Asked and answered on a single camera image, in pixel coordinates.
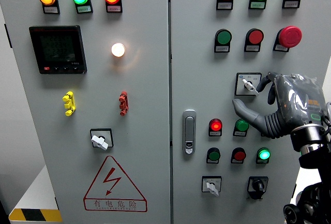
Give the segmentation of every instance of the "red terminal connector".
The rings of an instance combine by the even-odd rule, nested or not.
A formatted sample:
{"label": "red terminal connector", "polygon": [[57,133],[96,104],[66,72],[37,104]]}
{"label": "red terminal connector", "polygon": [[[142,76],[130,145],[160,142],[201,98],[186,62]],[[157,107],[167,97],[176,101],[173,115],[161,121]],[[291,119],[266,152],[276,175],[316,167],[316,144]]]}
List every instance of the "red terminal connector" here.
{"label": "red terminal connector", "polygon": [[121,109],[120,115],[124,116],[129,111],[128,93],[126,93],[126,91],[122,91],[118,100],[119,108]]}

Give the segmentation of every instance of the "green push button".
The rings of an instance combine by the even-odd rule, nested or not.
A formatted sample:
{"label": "green push button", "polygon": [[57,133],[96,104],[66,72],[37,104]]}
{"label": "green push button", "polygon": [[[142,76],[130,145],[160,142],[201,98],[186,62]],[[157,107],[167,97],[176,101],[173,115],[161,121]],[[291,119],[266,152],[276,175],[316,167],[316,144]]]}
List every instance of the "green push button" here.
{"label": "green push button", "polygon": [[237,120],[236,124],[235,124],[235,127],[240,131],[240,132],[245,132],[247,131],[247,129],[249,128],[249,124],[243,120],[243,119],[240,119],[240,120]]}
{"label": "green push button", "polygon": [[212,161],[216,161],[221,157],[221,155],[218,152],[211,152],[209,154],[209,159]]}
{"label": "green push button", "polygon": [[217,35],[217,41],[220,44],[227,44],[231,41],[231,34],[229,31],[227,30],[222,30],[219,32],[219,34]]}

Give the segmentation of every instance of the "illuminated white light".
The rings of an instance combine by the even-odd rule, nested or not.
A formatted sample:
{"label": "illuminated white light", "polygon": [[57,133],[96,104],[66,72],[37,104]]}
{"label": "illuminated white light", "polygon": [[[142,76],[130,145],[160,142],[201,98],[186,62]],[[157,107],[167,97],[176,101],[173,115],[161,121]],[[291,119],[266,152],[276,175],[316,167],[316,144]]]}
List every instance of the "illuminated white light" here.
{"label": "illuminated white light", "polygon": [[122,43],[115,43],[112,46],[112,53],[116,57],[122,57],[125,52],[125,47]]}

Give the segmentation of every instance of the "white switch handle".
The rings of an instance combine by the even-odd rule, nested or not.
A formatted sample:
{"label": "white switch handle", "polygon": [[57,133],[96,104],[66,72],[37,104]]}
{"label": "white switch handle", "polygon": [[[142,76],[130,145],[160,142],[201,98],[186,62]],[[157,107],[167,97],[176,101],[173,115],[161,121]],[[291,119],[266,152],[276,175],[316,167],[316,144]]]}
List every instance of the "white switch handle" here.
{"label": "white switch handle", "polygon": [[207,184],[207,189],[209,190],[210,193],[212,193],[215,197],[218,197],[218,190],[215,188],[214,184],[206,183]]}
{"label": "white switch handle", "polygon": [[257,89],[253,86],[253,84],[248,82],[245,78],[243,78],[243,83],[245,88],[248,89],[249,91],[252,91],[256,96],[259,94],[259,92],[257,92]]}
{"label": "white switch handle", "polygon": [[99,138],[99,137],[94,135],[92,137],[91,141],[92,141],[94,146],[96,145],[96,146],[98,146],[99,148],[101,148],[103,150],[107,150],[107,148],[108,148],[108,144],[105,143],[104,138],[102,138],[102,137]]}

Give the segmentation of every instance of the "white wall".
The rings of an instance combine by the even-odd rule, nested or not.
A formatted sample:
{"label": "white wall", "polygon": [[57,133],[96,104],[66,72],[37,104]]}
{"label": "white wall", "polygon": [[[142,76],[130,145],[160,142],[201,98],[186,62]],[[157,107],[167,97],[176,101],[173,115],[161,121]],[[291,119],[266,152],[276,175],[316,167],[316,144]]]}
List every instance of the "white wall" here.
{"label": "white wall", "polygon": [[45,161],[4,23],[0,7],[0,200],[9,214]]}

